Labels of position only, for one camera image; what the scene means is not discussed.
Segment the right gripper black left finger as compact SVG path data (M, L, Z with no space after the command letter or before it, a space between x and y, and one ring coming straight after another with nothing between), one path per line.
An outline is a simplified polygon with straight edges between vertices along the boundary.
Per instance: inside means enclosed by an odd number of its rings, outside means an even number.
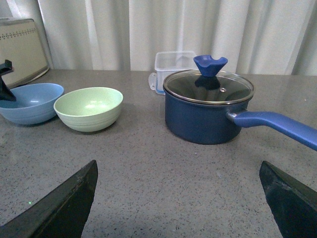
M2 238L79 238L98 180L92 160L61 185L0 228Z

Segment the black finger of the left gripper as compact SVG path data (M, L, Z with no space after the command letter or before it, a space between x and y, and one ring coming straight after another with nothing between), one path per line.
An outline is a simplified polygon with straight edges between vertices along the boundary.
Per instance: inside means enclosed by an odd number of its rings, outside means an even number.
M0 99L4 101L16 101L16 97L10 91L10 89L5 84L2 76L13 72L12 62L9 60L5 60L4 63L0 65Z

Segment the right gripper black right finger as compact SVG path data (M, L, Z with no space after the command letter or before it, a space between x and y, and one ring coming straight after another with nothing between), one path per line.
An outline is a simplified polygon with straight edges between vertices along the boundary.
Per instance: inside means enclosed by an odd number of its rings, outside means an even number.
M263 161L259 176L266 201L284 238L317 236L317 192Z

